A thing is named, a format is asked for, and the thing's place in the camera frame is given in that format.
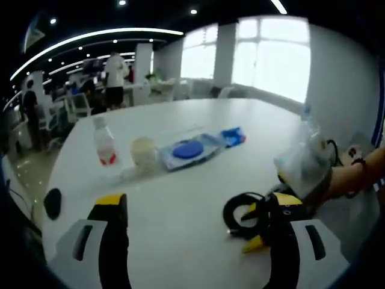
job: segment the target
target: blue lid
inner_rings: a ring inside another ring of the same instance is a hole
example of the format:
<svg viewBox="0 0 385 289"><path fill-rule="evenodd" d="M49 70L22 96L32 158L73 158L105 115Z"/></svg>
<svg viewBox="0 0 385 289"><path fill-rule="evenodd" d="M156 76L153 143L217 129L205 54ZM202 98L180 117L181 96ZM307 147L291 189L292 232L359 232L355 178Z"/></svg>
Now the blue lid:
<svg viewBox="0 0 385 289"><path fill-rule="evenodd" d="M203 144L197 140L189 140L173 150L176 158L195 158L203 152Z"/></svg>

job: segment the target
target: paper cup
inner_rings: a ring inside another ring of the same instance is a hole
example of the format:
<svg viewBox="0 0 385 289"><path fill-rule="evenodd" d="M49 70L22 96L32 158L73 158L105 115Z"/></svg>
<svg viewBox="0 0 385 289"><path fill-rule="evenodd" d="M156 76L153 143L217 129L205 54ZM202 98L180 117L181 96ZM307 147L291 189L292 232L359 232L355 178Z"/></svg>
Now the paper cup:
<svg viewBox="0 0 385 289"><path fill-rule="evenodd" d="M141 173L148 173L156 166L155 141L152 138L140 137L130 146L131 157L135 167Z"/></svg>

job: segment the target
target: clear plastic bag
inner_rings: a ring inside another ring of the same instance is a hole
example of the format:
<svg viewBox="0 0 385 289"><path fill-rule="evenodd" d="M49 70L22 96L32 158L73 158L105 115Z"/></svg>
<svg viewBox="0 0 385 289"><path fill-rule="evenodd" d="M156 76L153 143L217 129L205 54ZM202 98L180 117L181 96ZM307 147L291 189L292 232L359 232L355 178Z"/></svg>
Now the clear plastic bag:
<svg viewBox="0 0 385 289"><path fill-rule="evenodd" d="M321 129L304 106L302 134L298 143L274 159L279 177L300 198L306 197L327 177L330 171L330 150Z"/></svg>

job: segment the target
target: window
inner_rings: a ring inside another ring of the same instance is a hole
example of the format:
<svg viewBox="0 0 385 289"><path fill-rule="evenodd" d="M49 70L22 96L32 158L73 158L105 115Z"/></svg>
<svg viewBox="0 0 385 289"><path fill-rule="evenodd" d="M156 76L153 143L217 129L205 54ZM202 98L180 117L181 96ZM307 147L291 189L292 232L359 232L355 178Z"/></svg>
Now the window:
<svg viewBox="0 0 385 289"><path fill-rule="evenodd" d="M288 17L240 19L232 82L303 103L310 75L306 20Z"/></svg>
<svg viewBox="0 0 385 289"><path fill-rule="evenodd" d="M200 28L186 35L183 41L181 77L214 77L218 25Z"/></svg>

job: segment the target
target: ceiling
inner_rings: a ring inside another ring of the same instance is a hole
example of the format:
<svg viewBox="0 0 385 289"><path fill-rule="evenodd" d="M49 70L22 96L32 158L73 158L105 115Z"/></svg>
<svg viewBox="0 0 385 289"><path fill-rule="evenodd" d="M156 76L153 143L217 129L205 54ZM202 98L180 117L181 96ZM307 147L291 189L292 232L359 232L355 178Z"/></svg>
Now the ceiling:
<svg viewBox="0 0 385 289"><path fill-rule="evenodd" d="M68 43L51 51L21 71L12 82L10 76L31 57L42 50L73 36L93 31L144 27L162 28L186 33L210 23L232 23L239 17L258 14L279 14L270 0L127 0L124 6L119 0L86 1L26 1L10 3L9 11L13 13L12 23L8 20L3 27L9 27L7 36L7 61L4 63L6 73L3 76L2 93L13 96L12 85L19 90L21 81L27 71L43 70L45 78L48 72L61 66L90 57L118 52L134 52L136 44L154 39L154 50L179 39L181 36L164 33L114 33L89 37ZM380 0L281 0L289 15L307 17L310 23L339 31L365 45L375 54L382 54L385 36L380 27L385 24L381 15L385 4ZM198 13L191 15L195 8ZM50 19L57 18L55 25ZM22 53L24 38L29 26L44 33L44 37L33 44L26 53Z"/></svg>

